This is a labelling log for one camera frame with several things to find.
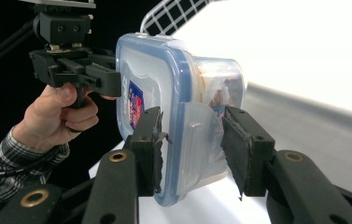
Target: black background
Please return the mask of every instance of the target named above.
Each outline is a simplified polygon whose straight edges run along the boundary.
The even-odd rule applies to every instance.
[[[159,0],[96,0],[92,34],[85,44],[115,52],[119,37],[139,31],[141,20]],[[0,0],[0,43],[35,17],[32,4]],[[45,84],[34,78],[28,52],[43,49],[35,35],[29,36],[0,59],[0,142],[12,126],[23,118],[24,110],[42,92]],[[96,93],[91,95],[99,107],[100,122],[70,142],[71,154],[56,167],[49,182],[71,188],[89,178],[88,170],[101,156],[121,141],[116,119],[116,102]]]

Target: plastic food container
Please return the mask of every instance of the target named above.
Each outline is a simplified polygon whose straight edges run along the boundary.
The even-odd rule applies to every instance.
[[[128,34],[117,44],[122,96],[117,99],[120,134],[133,134],[141,113],[160,106],[163,141],[162,192],[170,206],[188,192],[225,177],[228,166],[220,147],[225,105],[241,107],[246,92],[235,60],[194,57],[171,36]]]

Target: screw hole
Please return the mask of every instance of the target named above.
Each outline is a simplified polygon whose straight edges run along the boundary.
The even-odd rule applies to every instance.
[[[260,140],[260,141],[262,141],[263,139],[265,139],[265,138],[262,137],[262,136],[255,136],[254,138],[257,139],[257,140]]]
[[[348,224],[348,222],[344,218],[339,217],[337,215],[330,215],[330,219],[333,223],[336,224]]]
[[[101,224],[112,224],[115,222],[115,220],[116,220],[116,217],[114,214],[106,214],[100,218],[100,223]]]

